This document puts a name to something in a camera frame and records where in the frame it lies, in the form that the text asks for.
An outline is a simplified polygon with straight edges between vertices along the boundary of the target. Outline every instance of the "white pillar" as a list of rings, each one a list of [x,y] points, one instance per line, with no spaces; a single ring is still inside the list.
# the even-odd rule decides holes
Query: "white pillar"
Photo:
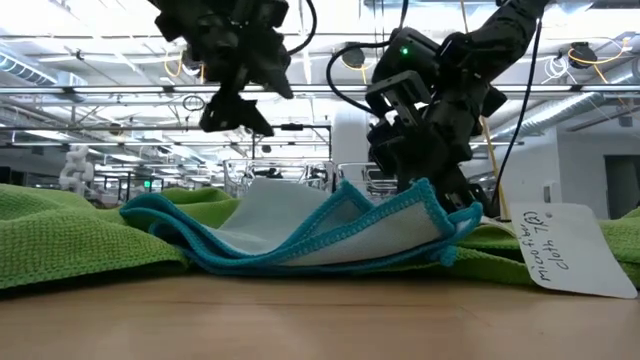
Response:
[[[331,158],[334,164],[366,163],[369,161],[369,114],[347,103],[338,106],[333,119]],[[362,185],[361,167],[345,171],[345,177],[354,185]]]

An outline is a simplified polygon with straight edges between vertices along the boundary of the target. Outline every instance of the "blue-trimmed towel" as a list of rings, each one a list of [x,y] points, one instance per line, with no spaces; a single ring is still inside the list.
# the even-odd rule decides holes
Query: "blue-trimmed towel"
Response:
[[[276,276],[371,271],[418,257],[451,265],[453,245],[478,225],[482,207],[447,214],[427,180],[376,206],[346,182],[327,194],[257,179],[219,229],[155,194],[135,198],[120,213],[153,218],[144,230],[208,272]]]

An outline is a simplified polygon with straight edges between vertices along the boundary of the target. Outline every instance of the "blue stitched edge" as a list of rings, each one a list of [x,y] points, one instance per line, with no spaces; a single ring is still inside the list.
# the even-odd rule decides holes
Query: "blue stitched edge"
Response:
[[[347,195],[354,202],[354,204],[356,204],[356,206],[358,206],[359,208],[364,209],[364,208],[373,207],[373,204],[371,204],[368,200],[366,200],[364,195],[355,187],[353,187],[351,184],[348,184],[348,183],[341,184],[341,189],[344,189],[343,190],[344,194],[342,195]],[[416,192],[416,191],[419,193],[419,196],[417,198],[413,196],[414,195],[413,192]],[[447,219],[446,213],[442,208],[440,208],[439,206],[433,206],[433,204],[434,203],[437,204],[437,202],[435,199],[435,194],[433,194],[433,192],[431,191],[431,185],[429,184],[429,182],[426,180],[420,180],[416,184],[414,184],[412,189],[410,189],[409,191],[406,191],[405,193],[390,199],[387,203],[384,203],[378,206],[377,208],[374,208],[370,213],[365,214],[358,221],[352,224],[339,227],[325,234],[320,234],[318,236],[314,236],[309,239],[304,239],[303,241],[300,241],[300,239],[298,239],[299,242],[296,244],[293,244],[289,248],[277,249],[266,255],[247,257],[246,254],[239,253],[236,251],[231,251],[230,252],[231,254],[229,255],[232,255],[234,257],[238,256],[238,257],[244,257],[244,258],[225,259],[225,258],[222,258],[219,254],[211,254],[211,249],[209,249],[205,244],[202,243],[201,237],[199,237],[193,230],[196,230],[197,232],[204,234],[205,238],[207,240],[213,241],[214,244],[221,243],[221,241],[215,238],[215,236],[213,236],[210,232],[204,229],[199,223],[195,222],[195,220],[193,220],[192,218],[184,214],[182,211],[180,211],[175,206],[173,206],[173,204],[171,204],[167,199],[165,199],[160,195],[155,195],[155,196],[148,195],[148,196],[138,197],[134,199],[134,201],[127,204],[127,206],[125,206],[121,210],[121,214],[124,217],[135,216],[135,215],[153,216],[156,219],[162,219],[162,221],[167,223],[168,225],[174,226],[176,230],[185,237],[185,240],[187,240],[189,245],[191,245],[191,247],[194,249],[194,252],[200,262],[202,262],[203,260],[209,261],[214,263],[213,265],[219,265],[219,266],[256,266],[258,265],[264,268],[265,266],[273,267],[273,265],[268,264],[269,262],[271,264],[282,263],[291,258],[304,256],[311,252],[317,251],[325,246],[334,244],[340,240],[343,240],[346,237],[349,237],[357,232],[360,232],[362,229],[370,226],[374,222],[377,222],[381,218],[389,216],[390,214],[393,214],[410,205],[413,205],[418,201],[422,201],[425,204],[425,210],[429,213],[430,217],[434,221],[434,224],[439,228],[441,233],[445,235],[444,236],[445,238],[450,237],[452,234],[455,233],[455,226],[451,224],[451,222],[449,222],[449,219],[458,220],[458,221],[460,221],[461,219],[466,220],[468,219],[467,217],[468,215],[465,215],[467,213],[471,214],[472,216],[475,216],[475,213],[473,213],[473,210],[475,209],[475,207],[471,207],[469,209],[463,210],[462,212],[452,214],[449,216],[449,219]],[[314,215],[326,215],[326,209],[330,208],[332,205],[335,205],[335,203],[337,202],[338,201],[336,201],[335,198],[334,198],[333,204],[327,201],[329,205],[327,205],[327,203],[323,204],[323,206],[324,205],[327,205],[327,206],[324,209],[319,208],[318,210],[323,210],[323,211],[316,211],[314,212]],[[145,206],[146,208],[144,207],[133,208],[134,206]],[[150,209],[149,207],[165,208],[166,210],[170,210],[171,215],[167,215],[161,211]],[[309,221],[307,222],[307,229],[312,227],[312,224],[314,223],[315,219],[313,219],[313,216],[312,216],[308,220]],[[187,226],[187,224],[184,224],[184,223],[187,223],[188,225],[193,226],[195,229],[189,228],[189,226]],[[157,230],[157,226],[152,226],[152,229],[150,230],[154,230],[154,231]],[[411,250],[403,254],[405,254],[404,256],[415,256],[416,254],[424,251],[428,251],[431,248],[446,246],[447,243],[448,241],[430,243],[430,244],[427,244],[428,247],[416,248],[415,254],[412,253]],[[222,248],[222,249],[216,249],[216,250],[223,250],[224,252],[227,252],[229,248],[228,247],[226,248],[227,249]],[[391,261],[392,258],[402,260],[403,257],[399,257],[399,256],[401,256],[401,254],[398,254],[398,256],[390,256],[386,259],[387,261]],[[376,265],[376,267],[384,266],[384,265],[381,265],[384,263],[380,262],[380,259],[373,259],[371,261],[378,264]],[[344,268],[343,270],[337,270],[337,271],[346,271],[352,268],[353,269],[367,268],[370,265],[367,265],[366,263],[359,263],[359,265],[353,265],[353,266],[355,267],[347,267],[347,268]],[[324,269],[325,267],[313,267],[313,268]],[[288,267],[283,267],[283,268],[287,268],[289,270],[295,270],[295,271],[300,270],[299,268],[298,269],[288,268]],[[339,269],[340,267],[332,266],[331,268]]]

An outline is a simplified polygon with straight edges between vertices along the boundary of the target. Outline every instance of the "green microfiber cloth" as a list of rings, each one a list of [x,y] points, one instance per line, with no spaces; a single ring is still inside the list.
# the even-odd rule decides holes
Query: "green microfiber cloth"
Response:
[[[238,205],[213,188],[163,195],[213,228]],[[127,225],[119,209],[98,210],[70,192],[0,184],[0,289],[159,262],[186,270],[179,250],[136,229],[147,221]]]
[[[600,227],[622,269],[640,288],[640,209],[619,220],[601,221]],[[414,261],[386,271],[421,270],[433,275],[535,285],[527,272],[518,241],[503,229],[481,226],[459,242],[456,251],[457,257],[452,267]]]

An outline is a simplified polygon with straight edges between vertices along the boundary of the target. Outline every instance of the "ceiling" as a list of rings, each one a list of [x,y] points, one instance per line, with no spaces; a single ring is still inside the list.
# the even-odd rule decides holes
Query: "ceiling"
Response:
[[[326,84],[325,68],[334,50],[343,47],[347,41],[378,42],[385,39],[397,26],[400,16],[400,2],[394,0],[316,0],[314,3],[319,19],[317,34],[303,52],[294,56],[287,71],[287,77],[292,84]],[[552,58],[557,56],[559,51],[566,54],[572,42],[588,41],[591,48],[596,50],[599,59],[618,56],[602,65],[605,72],[636,57],[635,46],[639,44],[636,27],[640,10],[635,9],[637,4],[633,1],[585,0],[559,3],[560,5],[550,7],[544,17],[534,83],[562,84],[572,83],[574,80],[584,83],[596,78],[597,74],[593,68],[571,69],[571,78],[564,72],[562,62],[552,64]],[[0,52],[6,51],[20,56],[33,67],[52,77],[65,72],[73,73],[81,79],[77,81],[105,86],[201,83],[198,74],[190,75],[188,69],[180,66],[179,59],[185,47],[184,41],[180,39],[167,43],[162,38],[154,24],[159,12],[146,0],[21,0],[4,1],[3,5],[0,12]],[[306,37],[311,27],[311,16],[304,0],[289,0],[289,5],[288,16],[278,31],[286,35],[285,46],[292,48]],[[459,0],[412,1],[406,25],[439,42],[449,33],[464,31],[461,10]],[[495,11],[495,4],[493,0],[467,0],[465,10],[469,29],[473,30],[481,26]],[[366,64],[372,66],[369,66],[364,74],[363,71],[348,69],[338,62],[332,72],[335,82],[362,85],[369,81],[376,57],[380,54],[366,54]],[[530,63],[531,49],[525,57],[496,79],[495,84],[525,84]],[[4,72],[0,72],[0,83],[7,86],[33,85]],[[207,100],[210,94],[200,96]],[[330,125],[338,108],[338,101],[332,96],[313,92],[298,96],[294,100],[284,100],[269,93],[252,94],[251,97],[259,100],[259,110],[272,124]],[[93,95],[87,96],[84,105],[77,105],[75,110],[70,106],[60,106],[57,103],[58,99],[54,97],[15,96],[12,100],[20,102],[24,107],[49,113],[55,119],[53,122],[47,122],[42,117],[37,118],[29,113],[34,121],[44,121],[48,124],[66,122],[87,127],[84,131],[66,135],[73,139],[89,138],[111,142],[133,142],[143,139],[158,142],[251,141],[251,135],[241,130],[215,134],[204,134],[197,130],[163,130],[127,132],[119,135],[91,130],[91,127],[104,127],[113,123],[195,127],[199,112],[187,111],[183,106],[184,98],[185,96],[166,94],[123,97]],[[107,103],[108,106],[96,105]],[[500,126],[513,123],[514,114],[520,107],[521,101],[510,101],[489,119],[491,127],[498,129]],[[15,111],[18,115],[12,116],[11,109],[5,106],[8,113],[0,117],[5,125],[11,125],[11,119],[18,119],[19,112]],[[601,110],[586,116],[596,117],[598,114],[602,115],[602,111],[613,114],[615,110],[615,104],[603,106]],[[588,131],[615,127],[611,125],[613,123],[603,122]],[[55,137],[58,134],[39,132],[23,133],[19,136],[19,140],[24,141],[51,141],[57,140]],[[328,158],[328,139],[329,130],[326,128],[296,132],[276,130],[274,138],[262,141],[296,141],[306,142],[307,145],[272,146],[271,152],[263,151],[262,146],[255,150],[258,157]],[[164,162],[170,157],[166,154],[167,149],[180,159],[216,165],[224,159],[248,156],[253,150],[248,145],[167,146],[164,150],[96,146],[94,152],[115,152]]]

